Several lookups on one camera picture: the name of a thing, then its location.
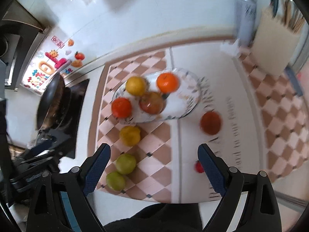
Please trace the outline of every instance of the spray can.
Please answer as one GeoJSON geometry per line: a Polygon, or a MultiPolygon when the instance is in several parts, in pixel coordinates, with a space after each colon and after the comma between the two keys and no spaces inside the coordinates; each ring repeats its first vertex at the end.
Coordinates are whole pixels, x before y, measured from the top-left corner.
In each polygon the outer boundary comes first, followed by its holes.
{"type": "Polygon", "coordinates": [[[249,46],[256,19],[256,0],[235,0],[236,35],[240,45],[249,46]]]}

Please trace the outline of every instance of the yellow fruit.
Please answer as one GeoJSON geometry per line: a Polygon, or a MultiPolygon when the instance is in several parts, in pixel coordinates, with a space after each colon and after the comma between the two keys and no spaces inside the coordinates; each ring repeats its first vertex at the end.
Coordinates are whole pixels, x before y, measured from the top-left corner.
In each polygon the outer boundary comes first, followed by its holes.
{"type": "Polygon", "coordinates": [[[134,96],[143,96],[146,92],[147,84],[144,78],[131,77],[126,82],[126,90],[134,96]]]}
{"type": "Polygon", "coordinates": [[[133,147],[141,140],[141,130],[136,126],[125,126],[120,130],[119,138],[124,145],[133,147]]]}

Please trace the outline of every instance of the green fruit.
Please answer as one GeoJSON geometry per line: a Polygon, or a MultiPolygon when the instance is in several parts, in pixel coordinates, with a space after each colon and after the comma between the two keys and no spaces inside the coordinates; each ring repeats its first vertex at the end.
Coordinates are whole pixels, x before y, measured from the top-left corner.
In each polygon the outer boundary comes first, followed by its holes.
{"type": "Polygon", "coordinates": [[[116,169],[121,174],[132,173],[136,167],[136,159],[128,153],[121,154],[116,160],[116,169]]]}
{"type": "Polygon", "coordinates": [[[121,191],[126,186],[126,180],[120,173],[114,171],[106,175],[106,184],[112,190],[121,191]]]}

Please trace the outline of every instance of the oval glass dish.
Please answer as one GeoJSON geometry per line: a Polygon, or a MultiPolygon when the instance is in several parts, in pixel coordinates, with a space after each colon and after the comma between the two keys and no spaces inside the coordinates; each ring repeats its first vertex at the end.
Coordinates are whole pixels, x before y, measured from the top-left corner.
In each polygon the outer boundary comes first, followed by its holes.
{"type": "Polygon", "coordinates": [[[179,78],[179,88],[177,91],[163,95],[166,98],[163,111],[157,115],[150,115],[139,107],[140,97],[133,96],[126,91],[126,82],[124,82],[114,93],[113,101],[116,98],[124,97],[130,100],[132,104],[132,115],[125,119],[117,119],[121,124],[138,124],[151,121],[165,121],[170,119],[180,119],[187,116],[196,107],[201,98],[201,90],[198,84],[198,78],[192,72],[174,68],[150,73],[142,76],[148,84],[148,91],[160,92],[156,81],[160,74],[171,72],[179,78]]]}

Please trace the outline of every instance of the black pan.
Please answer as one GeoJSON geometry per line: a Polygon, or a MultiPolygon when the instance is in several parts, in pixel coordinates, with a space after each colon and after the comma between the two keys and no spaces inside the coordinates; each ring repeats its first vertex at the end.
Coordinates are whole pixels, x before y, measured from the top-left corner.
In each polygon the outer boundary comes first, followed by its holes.
{"type": "Polygon", "coordinates": [[[64,88],[63,77],[56,73],[40,99],[37,110],[37,130],[48,129],[55,123],[64,88]]]}

